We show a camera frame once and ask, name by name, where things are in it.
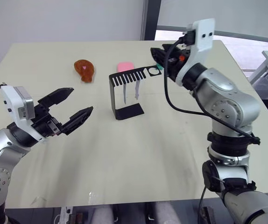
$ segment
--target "beige table surface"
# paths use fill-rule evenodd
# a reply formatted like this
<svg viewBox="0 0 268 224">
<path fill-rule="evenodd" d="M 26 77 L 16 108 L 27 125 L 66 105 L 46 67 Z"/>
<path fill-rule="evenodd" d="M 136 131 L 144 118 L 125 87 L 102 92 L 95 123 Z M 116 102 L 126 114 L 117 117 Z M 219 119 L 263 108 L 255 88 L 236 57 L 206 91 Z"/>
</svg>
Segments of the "beige table surface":
<svg viewBox="0 0 268 224">
<path fill-rule="evenodd" d="M 0 64 L 0 83 L 24 86 L 35 101 L 60 87 L 73 87 L 67 100 L 51 107 L 62 123 L 80 109 L 94 106 L 90 118 L 69 136 L 35 145 L 16 166 L 8 208 L 60 207 L 200 198 L 201 167 L 208 160 L 209 118 L 174 111 L 166 102 L 163 76 L 141 82 L 141 116 L 117 121 L 111 110 L 108 76 L 117 63 L 136 68 L 153 65 L 150 47 L 167 42 L 55 42 L 13 44 Z M 73 64 L 90 60 L 93 83 L 80 81 Z M 221 41 L 214 41 L 205 63 L 254 96 L 261 113 L 253 123 L 261 145 L 249 147 L 250 178 L 268 192 L 268 111 Z M 127 85 L 127 102 L 134 87 Z M 188 91 L 169 81 L 171 100 L 199 110 Z M 116 89 L 122 105 L 122 89 Z M 0 93 L 0 128 L 11 123 Z M 212 192 L 206 197 L 215 197 Z"/>
</svg>

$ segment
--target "orange object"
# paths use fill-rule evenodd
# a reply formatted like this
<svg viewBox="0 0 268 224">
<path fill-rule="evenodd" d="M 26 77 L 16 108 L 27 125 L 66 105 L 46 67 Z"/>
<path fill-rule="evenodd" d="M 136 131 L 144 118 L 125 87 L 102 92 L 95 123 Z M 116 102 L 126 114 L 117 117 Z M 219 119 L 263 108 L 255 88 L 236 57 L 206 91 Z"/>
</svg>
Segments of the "orange object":
<svg viewBox="0 0 268 224">
<path fill-rule="evenodd" d="M 180 60 L 181 62 L 185 61 L 185 56 L 184 56 L 184 55 L 180 55 L 180 56 L 179 56 L 179 60 Z"/>
<path fill-rule="evenodd" d="M 78 60 L 74 63 L 76 72 L 81 76 L 81 80 L 85 83 L 92 82 L 92 76 L 95 72 L 93 64 L 87 60 Z"/>
</svg>

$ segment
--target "pink block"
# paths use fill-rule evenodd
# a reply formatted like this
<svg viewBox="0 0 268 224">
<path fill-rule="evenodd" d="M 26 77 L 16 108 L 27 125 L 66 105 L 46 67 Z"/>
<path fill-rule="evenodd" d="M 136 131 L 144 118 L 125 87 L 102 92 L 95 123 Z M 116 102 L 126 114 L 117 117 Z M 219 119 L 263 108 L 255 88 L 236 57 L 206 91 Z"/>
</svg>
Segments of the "pink block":
<svg viewBox="0 0 268 224">
<path fill-rule="evenodd" d="M 120 62 L 117 65 L 117 72 L 128 71 L 134 69 L 132 62 Z"/>
</svg>

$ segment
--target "white wall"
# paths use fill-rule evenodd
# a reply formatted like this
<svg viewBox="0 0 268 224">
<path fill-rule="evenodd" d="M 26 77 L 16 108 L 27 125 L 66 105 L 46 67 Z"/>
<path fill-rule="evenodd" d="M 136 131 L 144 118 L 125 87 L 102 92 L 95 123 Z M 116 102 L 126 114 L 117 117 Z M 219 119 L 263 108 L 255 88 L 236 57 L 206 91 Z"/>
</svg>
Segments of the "white wall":
<svg viewBox="0 0 268 224">
<path fill-rule="evenodd" d="M 162 0 L 158 25 L 215 18 L 216 30 L 268 38 L 268 0 Z"/>
<path fill-rule="evenodd" d="M 0 62 L 14 42 L 139 40 L 143 0 L 0 0 Z"/>
</svg>

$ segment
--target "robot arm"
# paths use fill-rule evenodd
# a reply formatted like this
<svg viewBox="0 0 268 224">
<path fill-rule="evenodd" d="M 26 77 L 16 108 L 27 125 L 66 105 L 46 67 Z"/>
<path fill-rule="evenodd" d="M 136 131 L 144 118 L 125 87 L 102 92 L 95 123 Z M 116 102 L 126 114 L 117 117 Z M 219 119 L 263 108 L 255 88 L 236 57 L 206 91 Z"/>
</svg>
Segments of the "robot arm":
<svg viewBox="0 0 268 224">
<path fill-rule="evenodd" d="M 49 114 L 49 107 L 64 101 L 73 88 L 61 88 L 43 97 L 34 107 L 32 98 L 23 87 L 2 86 L 4 104 L 14 122 L 0 130 L 0 224 L 7 224 L 4 214 L 11 174 L 30 148 L 49 136 L 66 135 L 80 127 L 93 107 L 80 110 L 62 125 Z"/>
<path fill-rule="evenodd" d="M 202 65 L 212 48 L 213 34 L 214 19 L 197 21 L 177 42 L 164 44 L 164 50 L 151 48 L 151 53 L 164 67 L 165 91 L 169 77 L 191 91 L 204 112 L 201 115 L 212 118 L 207 137 L 210 160 L 203 164 L 206 188 L 220 196 L 236 224 L 268 223 L 268 196 L 255 191 L 248 176 L 247 146 L 260 143 L 251 126 L 259 115 L 259 103 L 219 71 Z M 179 49 L 177 44 L 186 48 Z M 165 95 L 174 109 L 187 112 L 172 105 L 167 92 Z"/>
</svg>

